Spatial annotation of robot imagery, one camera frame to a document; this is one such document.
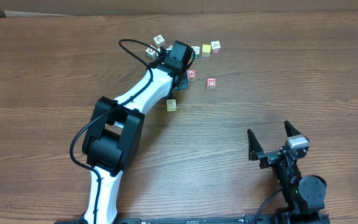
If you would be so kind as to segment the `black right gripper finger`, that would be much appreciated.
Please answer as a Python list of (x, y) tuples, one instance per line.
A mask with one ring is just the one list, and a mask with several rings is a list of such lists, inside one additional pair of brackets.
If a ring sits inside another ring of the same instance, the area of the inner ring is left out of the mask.
[(249, 142), (249, 160), (259, 160), (259, 155), (263, 154), (264, 150), (262, 149), (255, 134), (252, 132), (251, 129), (247, 130), (247, 137)]
[(288, 138), (301, 134), (288, 120), (284, 121), (284, 126)]

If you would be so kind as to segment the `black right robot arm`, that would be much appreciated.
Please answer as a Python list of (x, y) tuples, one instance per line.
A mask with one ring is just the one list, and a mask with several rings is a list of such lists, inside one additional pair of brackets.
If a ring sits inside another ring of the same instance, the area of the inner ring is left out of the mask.
[[(254, 218), (249, 220), (254, 223), (328, 224), (331, 222), (329, 216), (321, 213), (325, 208), (326, 181), (318, 175), (303, 177), (297, 166), (297, 161), (307, 155), (310, 140), (289, 121), (285, 121), (284, 125), (287, 140), (280, 149), (272, 152), (264, 152), (252, 130), (247, 130), (249, 160), (259, 161), (261, 169), (270, 167), (279, 184), (279, 189), (262, 203)], [(283, 195), (286, 206), (263, 217), (263, 208), (279, 193)]]

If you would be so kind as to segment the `plain wooden picture block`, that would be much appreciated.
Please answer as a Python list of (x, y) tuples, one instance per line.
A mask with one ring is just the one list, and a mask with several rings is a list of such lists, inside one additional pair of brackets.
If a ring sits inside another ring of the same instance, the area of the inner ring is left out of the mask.
[(168, 99), (166, 101), (166, 105), (167, 105), (167, 111), (168, 112), (173, 112), (173, 111), (177, 110), (176, 99)]

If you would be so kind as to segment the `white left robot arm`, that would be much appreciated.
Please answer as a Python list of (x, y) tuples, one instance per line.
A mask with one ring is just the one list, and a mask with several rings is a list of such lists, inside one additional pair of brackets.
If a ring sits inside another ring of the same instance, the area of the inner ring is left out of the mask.
[(117, 193), (123, 173), (131, 166), (139, 150), (145, 115), (175, 89), (188, 87), (186, 71), (195, 59), (195, 51), (175, 41), (172, 47), (159, 48), (158, 57), (145, 63), (145, 75), (128, 92), (95, 104), (83, 135), (82, 152), (91, 173), (89, 204), (80, 223), (113, 223), (117, 217)]

